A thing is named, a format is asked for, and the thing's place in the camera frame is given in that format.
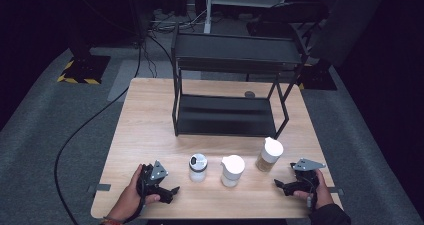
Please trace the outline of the person's left hand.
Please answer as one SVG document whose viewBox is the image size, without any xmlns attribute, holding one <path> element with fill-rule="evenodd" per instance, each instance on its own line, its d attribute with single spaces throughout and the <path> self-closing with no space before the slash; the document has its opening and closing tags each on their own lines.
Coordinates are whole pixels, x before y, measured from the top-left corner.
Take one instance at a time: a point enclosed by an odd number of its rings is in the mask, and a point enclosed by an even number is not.
<svg viewBox="0 0 424 225">
<path fill-rule="evenodd" d="M 119 199 L 107 216 L 111 216 L 117 219 L 129 219 L 132 215 L 135 214 L 141 202 L 143 202 L 145 205 L 148 205 L 160 200 L 160 196 L 158 194 L 148 195 L 144 199 L 142 199 L 138 194 L 136 185 L 137 180 L 141 174 L 141 169 L 142 165 L 139 165 L 134 172 L 129 184 L 125 187 Z"/>
</svg>

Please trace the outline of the white-lidded jar with brown powder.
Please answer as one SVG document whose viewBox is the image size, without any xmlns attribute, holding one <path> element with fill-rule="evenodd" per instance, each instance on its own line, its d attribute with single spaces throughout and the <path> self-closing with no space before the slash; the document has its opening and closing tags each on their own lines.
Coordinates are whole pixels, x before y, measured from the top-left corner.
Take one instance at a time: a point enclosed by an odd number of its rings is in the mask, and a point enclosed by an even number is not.
<svg viewBox="0 0 424 225">
<path fill-rule="evenodd" d="M 262 172 L 269 172 L 284 152 L 283 145 L 271 137 L 264 140 L 264 145 L 256 160 L 256 167 Z"/>
</svg>

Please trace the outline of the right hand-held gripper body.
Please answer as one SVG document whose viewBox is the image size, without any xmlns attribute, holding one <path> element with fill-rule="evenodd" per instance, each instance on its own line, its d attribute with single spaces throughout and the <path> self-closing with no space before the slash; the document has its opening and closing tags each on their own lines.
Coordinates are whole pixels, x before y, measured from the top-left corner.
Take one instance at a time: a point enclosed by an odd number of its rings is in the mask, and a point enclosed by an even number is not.
<svg viewBox="0 0 424 225">
<path fill-rule="evenodd" d="M 296 181 L 293 190 L 309 192 L 319 185 L 319 179 L 316 174 L 317 169 L 325 168 L 324 163 L 312 161 L 306 158 L 300 158 L 298 162 L 291 163 L 294 170 Z"/>
</svg>

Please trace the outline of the glass shaker with grey lid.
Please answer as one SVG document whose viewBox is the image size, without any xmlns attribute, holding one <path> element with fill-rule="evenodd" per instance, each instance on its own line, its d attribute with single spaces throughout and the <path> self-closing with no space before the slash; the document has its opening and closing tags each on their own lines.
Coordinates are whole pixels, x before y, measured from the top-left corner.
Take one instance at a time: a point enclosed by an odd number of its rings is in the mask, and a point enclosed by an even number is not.
<svg viewBox="0 0 424 225">
<path fill-rule="evenodd" d="M 208 160 L 204 154 L 193 154 L 189 159 L 189 177 L 192 182 L 202 182 L 206 178 Z"/>
</svg>

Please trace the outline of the grey curtain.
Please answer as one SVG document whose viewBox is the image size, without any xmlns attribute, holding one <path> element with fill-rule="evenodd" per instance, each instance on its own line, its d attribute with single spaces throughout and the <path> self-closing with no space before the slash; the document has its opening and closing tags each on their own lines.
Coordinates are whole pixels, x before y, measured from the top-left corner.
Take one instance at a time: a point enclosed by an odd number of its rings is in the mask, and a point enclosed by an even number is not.
<svg viewBox="0 0 424 225">
<path fill-rule="evenodd" d="M 341 66 L 382 0 L 336 0 L 310 55 Z"/>
</svg>

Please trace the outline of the black yellow-striped stand base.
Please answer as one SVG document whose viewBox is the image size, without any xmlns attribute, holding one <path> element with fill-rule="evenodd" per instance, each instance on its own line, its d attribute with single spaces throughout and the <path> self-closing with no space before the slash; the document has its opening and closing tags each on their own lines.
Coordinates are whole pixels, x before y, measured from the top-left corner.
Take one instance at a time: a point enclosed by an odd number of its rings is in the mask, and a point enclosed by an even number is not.
<svg viewBox="0 0 424 225">
<path fill-rule="evenodd" d="M 300 89 L 336 90 L 337 86 L 329 72 L 330 67 L 326 62 L 305 65 L 297 79 L 297 85 Z"/>
<path fill-rule="evenodd" d="M 87 59 L 72 58 L 65 66 L 58 82 L 101 84 L 110 56 L 91 55 Z"/>
</svg>

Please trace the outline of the black metal two-tier rack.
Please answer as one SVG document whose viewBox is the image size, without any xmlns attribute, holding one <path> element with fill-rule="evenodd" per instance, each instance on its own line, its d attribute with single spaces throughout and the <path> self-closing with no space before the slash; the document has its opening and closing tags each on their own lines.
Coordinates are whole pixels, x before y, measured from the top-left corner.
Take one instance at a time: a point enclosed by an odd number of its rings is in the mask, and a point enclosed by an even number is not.
<svg viewBox="0 0 424 225">
<path fill-rule="evenodd" d="M 175 134 L 278 138 L 289 121 L 287 97 L 307 57 L 297 34 L 271 38 L 175 30 L 171 43 Z M 195 95 L 183 91 L 184 71 L 270 74 L 274 80 L 265 97 Z"/>
</svg>

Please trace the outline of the person's right hand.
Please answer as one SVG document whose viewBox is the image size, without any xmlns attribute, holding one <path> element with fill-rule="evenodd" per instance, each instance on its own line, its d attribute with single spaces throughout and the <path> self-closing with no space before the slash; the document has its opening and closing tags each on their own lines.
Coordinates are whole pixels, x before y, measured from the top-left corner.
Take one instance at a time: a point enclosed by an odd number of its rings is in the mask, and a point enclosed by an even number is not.
<svg viewBox="0 0 424 225">
<path fill-rule="evenodd" d="M 305 201 L 312 201 L 315 200 L 315 206 L 314 209 L 318 210 L 321 207 L 324 207 L 329 204 L 333 204 L 334 200 L 330 194 L 330 191 L 326 185 L 325 179 L 323 177 L 322 172 L 319 169 L 315 170 L 315 173 L 317 175 L 319 185 L 316 188 L 314 193 L 308 193 L 304 191 L 295 191 L 293 195 L 299 199 L 305 200 Z"/>
</svg>

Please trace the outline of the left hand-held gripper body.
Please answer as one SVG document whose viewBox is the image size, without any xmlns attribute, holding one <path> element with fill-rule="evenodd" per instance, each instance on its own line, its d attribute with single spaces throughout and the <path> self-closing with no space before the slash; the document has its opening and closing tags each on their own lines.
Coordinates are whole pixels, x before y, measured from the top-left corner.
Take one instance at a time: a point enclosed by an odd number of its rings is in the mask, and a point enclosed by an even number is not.
<svg viewBox="0 0 424 225">
<path fill-rule="evenodd" d="M 156 160 L 154 164 L 143 164 L 136 185 L 138 194 L 142 198 L 152 194 L 158 194 L 162 198 L 168 196 L 168 191 L 160 186 L 167 175 L 168 172 L 159 160 Z"/>
</svg>

